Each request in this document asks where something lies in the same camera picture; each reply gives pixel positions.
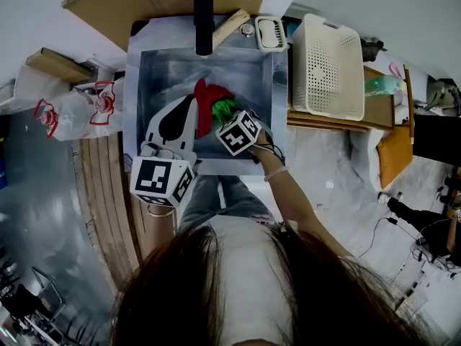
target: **red cloth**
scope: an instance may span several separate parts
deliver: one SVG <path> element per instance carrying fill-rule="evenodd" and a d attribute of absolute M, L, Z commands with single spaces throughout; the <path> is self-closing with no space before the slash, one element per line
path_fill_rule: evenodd
<path fill-rule="evenodd" d="M 213 104 L 222 99 L 234 99 L 236 96 L 217 84 L 209 84 L 207 86 L 205 80 L 201 78 L 195 84 L 194 97 L 197 99 L 199 107 L 197 138 L 200 138 L 211 131 Z"/>

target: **green cloth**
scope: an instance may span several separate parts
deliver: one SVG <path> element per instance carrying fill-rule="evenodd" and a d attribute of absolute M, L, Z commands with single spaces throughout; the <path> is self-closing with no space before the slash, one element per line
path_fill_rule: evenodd
<path fill-rule="evenodd" d="M 233 118 L 233 112 L 231 108 L 238 105 L 237 101 L 232 99 L 224 99 L 215 102 L 212 106 L 213 117 L 218 119 L 221 125 L 225 125 L 229 120 Z"/>

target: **long dark hair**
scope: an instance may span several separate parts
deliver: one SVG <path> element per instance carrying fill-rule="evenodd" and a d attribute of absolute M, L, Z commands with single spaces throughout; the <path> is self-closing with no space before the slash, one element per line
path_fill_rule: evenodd
<path fill-rule="evenodd" d="M 291 293 L 286 345 L 428 345 L 395 313 L 381 279 L 338 256 L 319 238 L 281 224 L 270 234 Z M 219 242 L 208 225 L 188 228 L 155 249 L 120 296 L 112 345 L 219 345 Z"/>

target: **white wall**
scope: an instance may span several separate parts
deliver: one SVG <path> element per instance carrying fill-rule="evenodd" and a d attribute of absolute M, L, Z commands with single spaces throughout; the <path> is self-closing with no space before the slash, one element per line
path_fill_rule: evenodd
<path fill-rule="evenodd" d="M 435 77 L 461 85 L 461 0 L 295 0 L 359 33 Z"/>
<path fill-rule="evenodd" d="M 61 8 L 63 0 L 0 0 L 0 84 L 41 47 L 77 61 L 96 57 L 111 66 L 125 53 L 106 37 Z"/>

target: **faucet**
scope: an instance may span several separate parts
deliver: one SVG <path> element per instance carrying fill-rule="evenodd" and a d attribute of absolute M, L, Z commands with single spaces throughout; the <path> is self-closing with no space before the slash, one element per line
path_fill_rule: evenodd
<path fill-rule="evenodd" d="M 195 53 L 208 56 L 213 52 L 213 0 L 194 0 Z"/>

